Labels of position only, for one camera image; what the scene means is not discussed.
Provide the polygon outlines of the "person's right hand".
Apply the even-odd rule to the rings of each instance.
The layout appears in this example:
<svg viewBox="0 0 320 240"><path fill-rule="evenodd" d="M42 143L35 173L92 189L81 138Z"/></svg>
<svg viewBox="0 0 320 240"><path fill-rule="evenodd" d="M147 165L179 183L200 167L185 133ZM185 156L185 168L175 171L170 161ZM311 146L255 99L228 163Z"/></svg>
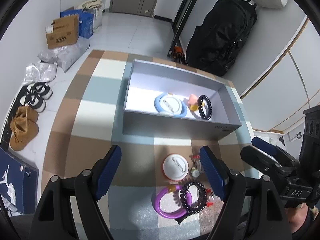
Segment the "person's right hand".
<svg viewBox="0 0 320 240"><path fill-rule="evenodd" d="M317 208L309 208L306 203L285 209L292 233L292 239L302 239L318 215Z"/></svg>

